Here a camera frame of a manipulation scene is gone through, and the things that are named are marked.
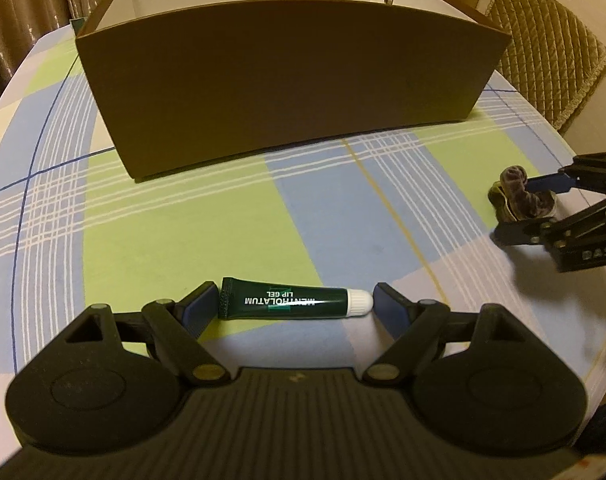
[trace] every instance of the cardboard box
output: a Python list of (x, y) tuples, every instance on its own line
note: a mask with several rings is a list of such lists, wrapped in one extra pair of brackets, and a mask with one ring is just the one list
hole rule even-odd
[(467, 118), (510, 36), (455, 0), (101, 0), (77, 36), (130, 176)]

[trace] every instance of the plaid tablecloth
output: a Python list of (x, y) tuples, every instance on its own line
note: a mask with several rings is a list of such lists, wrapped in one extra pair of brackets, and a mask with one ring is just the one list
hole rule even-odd
[[(0, 461), (17, 446), (4, 414), (8, 383), (87, 304), (134, 310), (223, 276), (366, 290), (386, 281), (461, 311), (502, 303), (585, 380), (593, 409), (606, 390), (606, 268), (558, 274), (541, 248), (503, 252), (488, 238), (496, 221), (486, 194), (505, 167), (535, 176), (571, 160), (495, 73), (463, 123), (328, 140), (135, 184), (71, 28), (45, 36), (0, 99)], [(573, 190), (560, 210), (596, 200)], [(390, 338), (370, 315), (213, 322), (200, 341), (232, 371), (360, 372)]]

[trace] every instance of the green tube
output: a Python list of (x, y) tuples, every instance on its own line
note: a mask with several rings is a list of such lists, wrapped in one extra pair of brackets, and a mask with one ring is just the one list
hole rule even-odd
[(276, 285), (223, 278), (219, 319), (331, 319), (363, 316), (374, 301), (365, 290)]

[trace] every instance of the ribbed black surface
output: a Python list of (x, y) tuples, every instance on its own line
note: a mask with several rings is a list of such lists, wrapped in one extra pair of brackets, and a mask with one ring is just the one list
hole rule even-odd
[(401, 394), (364, 386), (351, 370), (247, 368), (197, 390), (168, 427), (120, 452), (71, 458), (27, 447), (0, 480), (314, 479), (548, 480), (568, 450), (488, 458), (420, 425)]

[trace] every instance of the quilted chair cover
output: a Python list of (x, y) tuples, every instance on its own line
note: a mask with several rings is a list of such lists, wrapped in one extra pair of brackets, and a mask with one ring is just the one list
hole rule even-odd
[(606, 67), (606, 47), (556, 0), (492, 0), (486, 15), (512, 35), (497, 70), (564, 131)]

